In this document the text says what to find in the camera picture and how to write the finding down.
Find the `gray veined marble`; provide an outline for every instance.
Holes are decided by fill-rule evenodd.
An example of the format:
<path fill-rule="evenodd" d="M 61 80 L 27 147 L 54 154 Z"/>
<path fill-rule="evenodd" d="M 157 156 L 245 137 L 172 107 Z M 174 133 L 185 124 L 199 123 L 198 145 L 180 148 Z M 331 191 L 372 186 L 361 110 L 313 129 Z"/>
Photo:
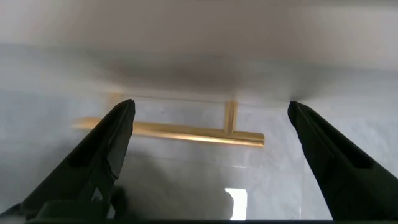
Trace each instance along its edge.
<path fill-rule="evenodd" d="M 108 99 L 0 91 L 0 210 L 20 202 L 85 132 L 75 118 L 103 116 Z M 137 100 L 139 121 L 222 126 L 223 105 Z M 398 119 L 333 118 L 333 125 L 398 174 Z M 285 110 L 240 106 L 238 129 L 264 133 L 253 149 L 133 136 L 118 184 L 144 218 L 331 219 Z"/>

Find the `gold bar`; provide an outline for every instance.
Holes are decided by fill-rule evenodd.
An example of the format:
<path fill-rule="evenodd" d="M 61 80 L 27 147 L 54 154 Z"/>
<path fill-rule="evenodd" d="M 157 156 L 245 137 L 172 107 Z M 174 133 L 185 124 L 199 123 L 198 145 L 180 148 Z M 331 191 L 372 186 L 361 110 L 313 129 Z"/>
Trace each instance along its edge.
<path fill-rule="evenodd" d="M 238 113 L 238 103 L 229 101 L 225 105 L 224 131 L 232 134 L 236 129 L 236 114 Z"/>
<path fill-rule="evenodd" d="M 74 128 L 93 129 L 101 121 L 100 118 L 82 118 L 77 121 Z M 133 134 L 158 138 L 183 139 L 189 141 L 213 142 L 220 144 L 234 144 L 241 146 L 264 146 L 264 135 L 234 131 L 231 134 L 225 130 L 210 128 L 194 128 L 190 126 L 173 124 L 156 124 L 133 122 Z"/>

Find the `white ceiling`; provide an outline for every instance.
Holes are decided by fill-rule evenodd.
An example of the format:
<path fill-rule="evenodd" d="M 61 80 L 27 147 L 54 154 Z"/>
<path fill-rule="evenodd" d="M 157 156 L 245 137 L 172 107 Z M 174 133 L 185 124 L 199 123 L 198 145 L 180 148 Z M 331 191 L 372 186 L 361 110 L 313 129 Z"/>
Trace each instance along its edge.
<path fill-rule="evenodd" d="M 0 42 L 398 70 L 398 4 L 0 0 Z"/>

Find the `gold t-shaped bracket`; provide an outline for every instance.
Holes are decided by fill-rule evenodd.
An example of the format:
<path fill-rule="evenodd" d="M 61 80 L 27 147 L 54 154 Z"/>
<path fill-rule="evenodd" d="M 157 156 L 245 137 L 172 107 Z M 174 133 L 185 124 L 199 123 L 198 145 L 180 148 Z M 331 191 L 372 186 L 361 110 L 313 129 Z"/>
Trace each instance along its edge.
<path fill-rule="evenodd" d="M 263 134 L 235 131 L 237 113 L 238 103 L 234 101 L 227 102 L 224 129 L 195 128 L 184 125 L 135 121 L 132 124 L 133 135 L 263 147 Z M 81 118 L 76 121 L 73 127 L 78 129 L 93 129 L 99 121 L 101 121 L 101 118 Z"/>

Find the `brass rod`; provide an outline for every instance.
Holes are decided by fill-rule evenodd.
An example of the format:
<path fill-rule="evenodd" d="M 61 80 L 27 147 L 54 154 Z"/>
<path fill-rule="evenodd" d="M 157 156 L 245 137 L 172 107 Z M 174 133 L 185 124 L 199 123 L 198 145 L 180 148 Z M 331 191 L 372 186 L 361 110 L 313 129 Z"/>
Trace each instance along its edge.
<path fill-rule="evenodd" d="M 79 119 L 77 124 L 73 127 L 80 129 L 93 129 L 100 120 L 100 118 L 82 118 Z M 172 124 L 134 122 L 133 134 L 138 136 L 183 139 L 189 141 L 234 144 L 241 146 L 264 146 L 264 135 L 261 133 L 234 131 L 233 133 L 228 134 L 225 130 L 221 129 L 194 128 Z"/>
<path fill-rule="evenodd" d="M 236 129 L 236 114 L 238 113 L 238 103 L 229 101 L 225 104 L 224 131 L 232 134 Z"/>

